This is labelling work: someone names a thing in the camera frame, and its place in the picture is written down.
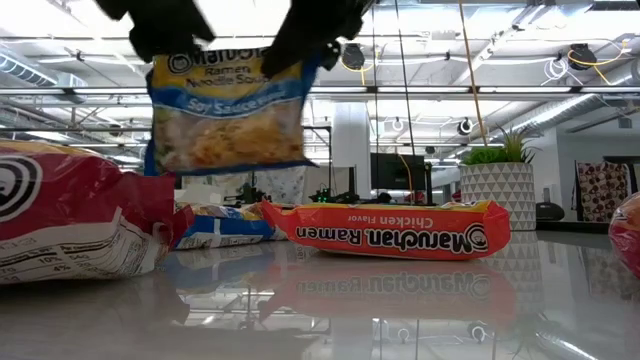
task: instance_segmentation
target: red bag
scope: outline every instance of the red bag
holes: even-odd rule
[[[640,193],[620,205],[611,219],[609,239],[622,262],[640,278]]]
[[[332,252],[432,260],[489,256],[511,239],[509,213],[493,201],[442,207],[310,204],[265,219],[289,240]]]
[[[77,150],[0,141],[0,284],[153,270],[193,222],[189,208],[174,214],[173,186]]]

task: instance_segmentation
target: glossy table surface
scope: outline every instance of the glossy table surface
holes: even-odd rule
[[[639,290],[602,235],[514,233],[470,262],[269,242],[0,288],[0,359],[640,359]]]

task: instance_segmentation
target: green plant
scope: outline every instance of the green plant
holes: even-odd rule
[[[526,146],[530,140],[525,140],[525,131],[515,131],[513,128],[506,132],[500,128],[504,135],[503,147],[478,147],[473,148],[471,153],[462,161],[464,165],[493,164],[500,162],[520,162],[530,164],[535,157],[535,150],[540,150],[532,146]]]

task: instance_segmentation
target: potted plant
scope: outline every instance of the potted plant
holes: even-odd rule
[[[536,150],[527,147],[525,132],[506,132],[503,147],[473,148],[462,161],[462,201],[493,200],[510,214],[511,230],[535,230],[536,201],[533,160]]]

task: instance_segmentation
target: white geometric planter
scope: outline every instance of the white geometric planter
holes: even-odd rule
[[[493,200],[509,211],[511,230],[536,229],[533,166],[496,163],[460,168],[462,202]]]

